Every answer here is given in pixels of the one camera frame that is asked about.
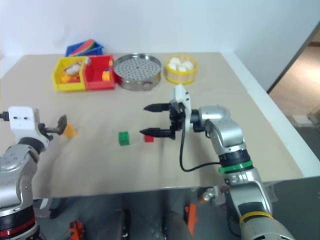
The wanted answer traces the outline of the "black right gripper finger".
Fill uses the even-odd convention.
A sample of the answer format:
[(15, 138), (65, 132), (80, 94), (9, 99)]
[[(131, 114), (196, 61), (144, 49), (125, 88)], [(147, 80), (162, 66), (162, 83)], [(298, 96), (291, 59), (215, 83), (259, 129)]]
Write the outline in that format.
[(143, 108), (145, 111), (153, 112), (153, 113), (160, 113), (163, 111), (169, 111), (170, 110), (170, 104), (169, 103), (153, 103), (145, 106)]
[(154, 138), (173, 138), (173, 133), (170, 129), (161, 129), (161, 128), (145, 128), (139, 131), (145, 136), (150, 136)]

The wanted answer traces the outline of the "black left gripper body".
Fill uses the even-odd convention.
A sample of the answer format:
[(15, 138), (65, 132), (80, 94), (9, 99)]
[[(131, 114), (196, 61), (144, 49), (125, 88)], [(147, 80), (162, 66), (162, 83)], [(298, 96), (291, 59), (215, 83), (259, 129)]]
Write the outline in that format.
[(38, 124), (38, 130), (40, 131), (40, 133), (45, 136), (49, 141), (53, 140), (53, 136), (49, 135), (49, 133), (51, 133), (50, 129), (46, 127), (46, 125), (44, 123), (39, 123)]

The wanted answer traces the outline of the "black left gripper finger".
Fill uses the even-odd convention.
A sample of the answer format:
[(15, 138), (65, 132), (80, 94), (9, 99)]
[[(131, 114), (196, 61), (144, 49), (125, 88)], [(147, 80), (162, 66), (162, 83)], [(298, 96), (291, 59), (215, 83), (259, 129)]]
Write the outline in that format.
[(62, 135), (67, 127), (68, 119), (67, 116), (64, 114), (62, 115), (58, 122), (56, 127), (49, 127), (48, 132), (51, 134), (57, 134)]

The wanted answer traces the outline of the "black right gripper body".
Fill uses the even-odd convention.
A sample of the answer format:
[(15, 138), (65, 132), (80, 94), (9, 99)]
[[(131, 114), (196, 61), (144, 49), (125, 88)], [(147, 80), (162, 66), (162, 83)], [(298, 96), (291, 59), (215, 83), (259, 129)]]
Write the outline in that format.
[(169, 105), (169, 119), (170, 119), (170, 139), (176, 139), (176, 132), (181, 131), (185, 125), (186, 108), (182, 103)]

